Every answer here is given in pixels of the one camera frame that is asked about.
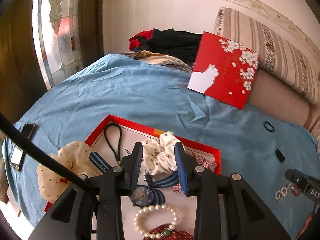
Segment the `small black clip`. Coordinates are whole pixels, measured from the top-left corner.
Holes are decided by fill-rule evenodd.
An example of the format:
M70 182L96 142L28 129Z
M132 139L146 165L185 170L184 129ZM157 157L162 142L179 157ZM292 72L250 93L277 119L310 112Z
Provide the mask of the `small black clip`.
M285 161L285 156L282 154L280 149L276 149L275 154L280 163L283 163Z

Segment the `red floral box lid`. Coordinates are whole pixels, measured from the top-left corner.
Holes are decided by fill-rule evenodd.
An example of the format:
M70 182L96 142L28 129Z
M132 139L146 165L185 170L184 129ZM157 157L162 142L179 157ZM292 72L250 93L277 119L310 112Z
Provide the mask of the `red floral box lid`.
M243 109L258 65L259 54L255 51L205 32L187 88Z

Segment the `red plaid scrunchie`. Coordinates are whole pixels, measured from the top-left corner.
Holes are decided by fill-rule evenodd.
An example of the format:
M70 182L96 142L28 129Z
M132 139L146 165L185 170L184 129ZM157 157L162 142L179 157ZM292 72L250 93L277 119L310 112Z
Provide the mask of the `red plaid scrunchie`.
M185 150L185 153L187 155L191 155L192 157L194 157L198 165L201 165L209 169L213 173L215 172L217 163L216 163L215 157L212 154L202 154L192 150ZM171 187L171 189L175 193L179 193L179 194L183 193L180 183L176 183Z

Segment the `white black-dotted scrunchie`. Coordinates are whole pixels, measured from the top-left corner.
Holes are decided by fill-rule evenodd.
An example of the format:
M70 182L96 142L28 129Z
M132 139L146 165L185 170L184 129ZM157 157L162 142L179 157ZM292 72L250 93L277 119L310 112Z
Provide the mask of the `white black-dotted scrunchie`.
M143 146L142 164L151 176L172 174L177 171L175 160L175 144L181 142L174 133L167 131L159 139L141 141Z

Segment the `stained glass door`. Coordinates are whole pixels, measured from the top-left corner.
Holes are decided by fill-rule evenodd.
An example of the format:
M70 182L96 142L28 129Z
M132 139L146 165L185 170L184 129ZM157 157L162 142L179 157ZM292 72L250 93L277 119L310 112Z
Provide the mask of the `stained glass door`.
M33 0L33 39L47 89L84 68L79 36L79 0Z

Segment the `brown striped fabric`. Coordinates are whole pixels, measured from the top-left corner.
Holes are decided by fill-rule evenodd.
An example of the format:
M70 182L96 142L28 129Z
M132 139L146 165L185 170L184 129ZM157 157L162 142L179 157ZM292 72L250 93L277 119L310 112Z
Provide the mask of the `brown striped fabric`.
M187 64L176 57L154 53L147 50L141 50L136 53L128 53L128 56L135 60L144 61L150 65L166 66L172 69L178 69L186 73L191 73L194 66L193 63Z

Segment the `black and red clothes pile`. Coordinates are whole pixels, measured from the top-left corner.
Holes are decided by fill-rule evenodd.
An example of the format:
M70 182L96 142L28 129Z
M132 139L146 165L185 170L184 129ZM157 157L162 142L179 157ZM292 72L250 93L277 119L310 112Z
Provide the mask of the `black and red clothes pile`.
M152 29L129 38L129 50L141 50L173 56L184 63L195 62L202 34L167 29Z

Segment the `red jewelry box tray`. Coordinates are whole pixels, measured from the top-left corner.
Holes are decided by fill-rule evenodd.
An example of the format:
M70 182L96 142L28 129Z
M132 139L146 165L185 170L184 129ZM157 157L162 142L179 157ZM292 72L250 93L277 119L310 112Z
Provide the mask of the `red jewelry box tray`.
M42 239L159 239L143 228L145 215L159 212L170 217L167 233L176 232L176 204L183 197L157 204L153 192L185 182L177 171L178 152L191 162L192 174L221 174L220 151L176 137L171 132L108 115L85 142L74 141L37 167L39 188L52 207L36 231ZM146 188L151 199L129 199Z

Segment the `black smartphone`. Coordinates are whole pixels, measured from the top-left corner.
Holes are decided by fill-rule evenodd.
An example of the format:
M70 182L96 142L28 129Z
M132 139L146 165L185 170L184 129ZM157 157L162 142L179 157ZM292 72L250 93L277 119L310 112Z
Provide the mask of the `black smartphone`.
M21 130L21 134L26 139L31 141L35 131L36 131L36 124L26 123L24 124ZM10 166L14 168L16 171L21 171L24 163L25 155L26 155L25 151L20 146L16 145L14 147L13 153L10 158Z

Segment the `light blue blanket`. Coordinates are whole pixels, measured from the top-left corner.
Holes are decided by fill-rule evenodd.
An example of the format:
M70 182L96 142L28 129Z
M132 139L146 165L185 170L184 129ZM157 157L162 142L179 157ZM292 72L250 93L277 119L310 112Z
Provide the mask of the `light blue blanket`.
M55 85L15 123L36 124L33 143L46 153L84 141L109 114L172 131L221 152L222 174L239 173L276 215L291 238L300 231L314 203L289 193L289 168L319 177L317 141L302 126L275 119L253 105L237 109L187 88L190 75L108 54ZM280 163L275 151L285 161Z

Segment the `striped floral bolster pillow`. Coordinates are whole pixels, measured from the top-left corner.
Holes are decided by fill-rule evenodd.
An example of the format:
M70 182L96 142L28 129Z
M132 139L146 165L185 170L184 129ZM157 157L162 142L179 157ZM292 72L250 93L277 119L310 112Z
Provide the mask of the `striped floral bolster pillow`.
M259 68L274 75L313 105L319 104L316 69L299 49L267 26L237 10L221 7L214 33L259 54Z

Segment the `dark red dotted scrunchie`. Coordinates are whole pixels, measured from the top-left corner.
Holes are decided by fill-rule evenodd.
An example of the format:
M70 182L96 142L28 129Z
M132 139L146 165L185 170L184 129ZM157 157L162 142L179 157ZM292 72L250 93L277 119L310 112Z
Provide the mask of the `dark red dotted scrunchie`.
M154 234L155 239L160 240L193 240L194 237L183 231L177 229L169 229L169 224L160 225L151 230L150 235Z

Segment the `cream sheer dotted scrunchie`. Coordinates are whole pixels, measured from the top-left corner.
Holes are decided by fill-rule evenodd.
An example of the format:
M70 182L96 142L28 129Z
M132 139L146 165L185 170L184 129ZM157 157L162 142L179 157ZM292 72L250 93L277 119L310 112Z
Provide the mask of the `cream sheer dotted scrunchie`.
M91 152L92 149L86 143L73 141L60 148L57 155L51 153L49 156L77 176L85 174L90 178L101 174L89 160ZM37 166L36 172L41 197L54 203L68 187L68 183L61 182L60 175L42 164Z

